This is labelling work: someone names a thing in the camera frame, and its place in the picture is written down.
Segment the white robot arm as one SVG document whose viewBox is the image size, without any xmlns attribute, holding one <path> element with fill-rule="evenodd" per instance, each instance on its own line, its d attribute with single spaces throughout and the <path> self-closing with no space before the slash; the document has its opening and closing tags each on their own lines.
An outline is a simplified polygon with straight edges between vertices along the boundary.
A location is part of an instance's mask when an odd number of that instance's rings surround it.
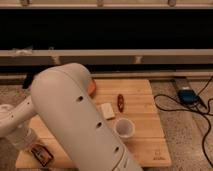
<svg viewBox="0 0 213 171">
<path fill-rule="evenodd" d="M 38 115 L 79 171 L 143 171 L 96 109 L 87 92 L 91 82 L 78 63 L 40 72 L 28 98 L 0 114 L 0 137 Z"/>
</svg>

